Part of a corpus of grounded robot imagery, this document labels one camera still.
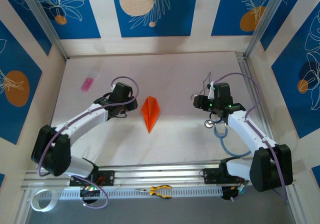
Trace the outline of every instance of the paper crane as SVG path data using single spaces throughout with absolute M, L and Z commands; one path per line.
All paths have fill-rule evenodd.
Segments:
M 157 100 L 150 96 L 146 98 L 141 111 L 146 124 L 146 128 L 150 133 L 160 113 L 160 108 Z

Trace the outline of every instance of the white table surface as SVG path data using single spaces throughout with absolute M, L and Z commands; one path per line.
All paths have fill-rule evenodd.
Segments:
M 81 86 L 97 63 L 101 69 L 88 92 Z M 234 52 L 189 53 L 143 56 L 105 56 L 72 58 L 67 61 L 52 125 L 65 122 L 87 109 L 93 101 L 111 91 L 118 76 L 133 78 L 140 88 L 138 109 L 126 119 L 113 118 L 84 134 L 71 148 L 71 154 L 99 166 L 219 160 L 228 157 L 213 129 L 204 121 L 209 112 L 193 107 L 192 94 L 199 94 L 203 80 L 211 71 L 214 81 L 224 74 L 240 72 Z M 129 80 L 121 80 L 134 86 Z M 234 102 L 246 109 L 251 102 L 244 79 L 227 77 Z M 141 113 L 148 96 L 157 99 L 159 118 L 149 134 Z M 256 113 L 250 114 L 258 126 Z M 230 151 L 242 154 L 248 147 L 229 128 L 224 139 Z

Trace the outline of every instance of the pliers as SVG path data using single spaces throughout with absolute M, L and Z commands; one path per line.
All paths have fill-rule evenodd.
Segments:
M 152 195 L 156 195 L 158 197 L 161 197 L 163 199 L 170 199 L 172 198 L 171 195 L 168 195 L 168 196 L 165 196 L 165 195 L 162 195 L 160 193 L 157 193 L 156 191 L 160 190 L 160 189 L 172 189 L 171 186 L 168 186 L 168 185 L 162 185 L 162 186 L 158 186 L 158 187 L 150 187 L 150 188 L 140 188 L 140 189 L 136 189 L 136 191 L 138 192 L 142 192 L 142 193 L 149 193 L 150 196 Z

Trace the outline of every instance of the purple cable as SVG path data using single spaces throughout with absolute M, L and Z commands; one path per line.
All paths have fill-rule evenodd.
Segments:
M 93 206 L 90 206 L 90 205 L 86 204 L 86 203 L 85 203 L 85 196 L 83 196 L 83 197 L 81 198 L 81 201 L 82 201 L 82 203 L 83 203 L 83 205 L 84 205 L 85 207 L 88 207 L 88 208 L 91 208 L 91 209 L 101 209 L 101 208 L 104 208 L 104 207 L 106 207 L 106 206 L 108 205 L 109 199 L 108 199 L 108 195 L 107 195 L 107 193 L 105 192 L 105 190 L 103 190 L 103 189 L 102 189 L 100 186 L 98 186 L 96 183 L 94 183 L 94 182 L 92 182 L 92 181 L 90 181 L 90 180 L 88 180 L 88 179 L 86 179 L 86 178 L 83 178 L 83 177 L 80 177 L 80 176 L 76 176 L 76 175 L 73 175 L 73 177 L 78 178 L 78 179 L 80 179 L 80 180 L 82 180 L 82 181 L 84 181 L 84 182 L 86 182 L 86 183 L 89 183 L 89 184 L 95 186 L 96 188 L 100 189 L 100 191 L 103 192 L 103 194 L 105 194 L 105 197 L 106 197 L 105 204 L 103 204 L 103 205 L 100 206 L 100 207 L 93 207 Z
M 90 113 L 92 113 L 92 112 L 96 112 L 96 111 L 98 111 L 98 110 L 100 110 L 100 109 L 103 109 L 103 108 L 109 108 L 109 107 L 127 105 L 127 104 L 130 104 L 130 103 L 134 102 L 134 101 L 137 99 L 137 97 L 138 97 L 138 95 L 139 95 L 139 86 L 138 86 L 138 84 L 137 84 L 132 78 L 126 77 L 126 76 L 120 76 L 120 77 L 118 77 L 118 78 L 115 78 L 115 79 L 111 82 L 111 86 L 113 86 L 114 82 L 115 82 L 116 80 L 120 79 L 120 78 L 129 79 L 129 80 L 131 80 L 131 81 L 135 84 L 135 86 L 136 86 L 136 93 L 137 93 L 137 94 L 135 95 L 135 97 L 134 97 L 133 99 L 131 99 L 130 101 L 127 101 L 127 102 L 123 102 L 123 103 L 112 103 L 112 104 L 107 104 L 107 105 L 105 105 L 105 106 L 101 106 L 101 107 L 98 107 L 98 108 L 94 108 L 94 109 L 91 110 L 90 112 L 83 113 L 83 114 L 80 115 L 79 117 L 73 119 L 73 120 L 70 121 L 67 125 L 65 125 L 63 128 L 61 128 L 59 131 L 57 131 L 57 133 L 56 133 L 56 134 L 50 139 L 50 141 L 48 142 L 48 144 L 47 144 L 47 146 L 45 147 L 45 149 L 44 149 L 44 151 L 43 151 L 43 153 L 42 153 L 42 156 L 41 156 L 41 158 L 40 158 L 40 160 L 39 160 L 39 164 L 38 164 L 38 167 L 37 167 L 37 169 L 36 169 L 36 172 L 37 172 L 37 174 L 38 174 L 39 176 L 44 177 L 44 176 L 47 176 L 48 174 L 50 174 L 49 172 L 48 172 L 48 173 L 45 173 L 45 174 L 41 174 L 41 167 L 42 167 L 42 165 L 43 165 L 43 163 L 44 163 L 45 156 L 46 156 L 49 148 L 51 147 L 51 144 L 55 141 L 55 139 L 59 136 L 59 134 L 61 134 L 65 129 L 67 129 L 67 128 L 70 127 L 72 124 L 74 124 L 75 122 L 79 121 L 81 118 L 85 117 L 86 115 L 88 115 L 88 114 L 90 114 Z M 98 187 L 103 193 L 105 193 L 105 191 L 104 191 L 102 188 L 100 188 L 100 187 L 97 186 L 97 185 L 95 185 L 95 186 Z M 97 208 L 95 208 L 95 209 L 103 208 L 103 207 L 105 207 L 105 206 L 106 206 L 106 204 L 103 205 L 103 206 L 101 206 L 101 207 L 97 207 Z
M 223 77 L 219 78 L 217 81 L 215 81 L 215 83 L 218 83 L 219 81 L 221 81 L 221 80 L 224 79 L 225 77 L 228 77 L 228 76 L 230 76 L 230 75 L 235 75 L 235 74 L 241 75 L 241 76 L 243 76 L 243 77 L 248 78 L 248 79 L 251 80 L 252 83 L 256 86 L 256 89 L 257 89 L 257 91 L 258 91 L 258 100 L 257 100 L 257 102 L 255 103 L 255 105 L 254 105 L 252 108 L 250 108 L 250 109 L 247 111 L 247 113 L 245 114 L 245 120 L 246 120 L 246 122 L 248 123 L 248 125 L 251 127 L 251 129 L 263 140 L 263 139 L 264 139 L 264 136 L 259 132 L 259 130 L 258 130 L 257 128 L 255 128 L 255 126 L 254 126 L 249 120 L 247 120 L 247 117 L 248 117 L 248 115 L 249 115 L 249 112 L 251 112 L 252 110 L 254 110 L 254 109 L 259 105 L 259 103 L 260 103 L 260 101 L 261 101 L 261 96 L 260 96 L 261 90 L 260 90 L 260 87 L 258 86 L 258 84 L 254 81 L 254 79 L 251 78 L 251 77 L 249 77 L 248 75 L 243 74 L 243 73 L 236 73 L 236 72 L 235 72 L 235 73 L 226 74 L 225 76 L 223 76 Z M 281 195 L 281 197 L 282 197 L 282 199 L 283 199 L 284 201 L 286 201 L 286 200 L 288 199 L 288 195 L 287 195 L 286 184 L 285 184 L 284 176 L 283 176 L 282 171 L 281 171 L 281 167 L 280 167 L 279 160 L 278 160 L 278 158 L 277 158 L 277 156 L 276 156 L 276 153 L 274 152 L 273 148 L 271 147 L 270 143 L 269 143 L 267 140 L 265 140 L 265 141 L 263 141 L 263 142 L 264 142 L 264 143 L 267 145 L 267 147 L 270 149 L 271 154 L 272 154 L 272 156 L 273 156 L 273 159 L 274 159 L 274 162 L 275 162 L 275 165 L 276 165 L 276 169 L 277 169 L 278 174 L 279 174 L 280 182 L 281 182 L 281 185 L 282 185 L 283 193 L 284 193 L 284 195 Z

